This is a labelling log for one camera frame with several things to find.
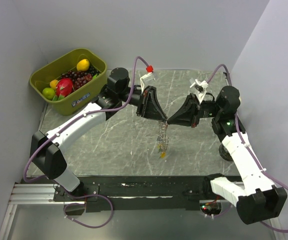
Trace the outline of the yellow key tag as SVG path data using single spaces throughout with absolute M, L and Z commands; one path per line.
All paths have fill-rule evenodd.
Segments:
M 160 154 L 160 158 L 164 158 L 166 156 L 166 152 L 162 152 L 161 154 Z

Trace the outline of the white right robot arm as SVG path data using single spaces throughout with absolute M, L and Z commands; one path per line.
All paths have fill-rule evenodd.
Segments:
M 248 135 L 236 115 L 241 104 L 239 90 L 227 85 L 217 97 L 204 100 L 208 92 L 203 87 L 191 85 L 191 89 L 184 104 L 167 123 L 194 128 L 201 118 L 211 118 L 213 132 L 221 142 L 220 149 L 229 154 L 243 182 L 240 187 L 222 174 L 211 174 L 204 179 L 203 195 L 210 200 L 217 195 L 223 197 L 236 207 L 247 225 L 278 217 L 287 193 L 265 176 L 253 158 Z

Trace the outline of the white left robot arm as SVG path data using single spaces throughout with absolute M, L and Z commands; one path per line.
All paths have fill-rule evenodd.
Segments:
M 146 71 L 140 78 L 140 88 L 137 89 L 129 86 L 129 72 L 125 68 L 113 69 L 100 93 L 79 114 L 46 134 L 38 131 L 32 136 L 32 162 L 48 179 L 62 186 L 71 201 L 79 200 L 84 193 L 84 185 L 69 170 L 63 156 L 64 150 L 72 143 L 90 129 L 109 120 L 128 104 L 137 108 L 137 116 L 166 123 L 167 115 L 158 102 L 157 89 L 145 86 L 155 79 L 153 67 L 148 66 Z

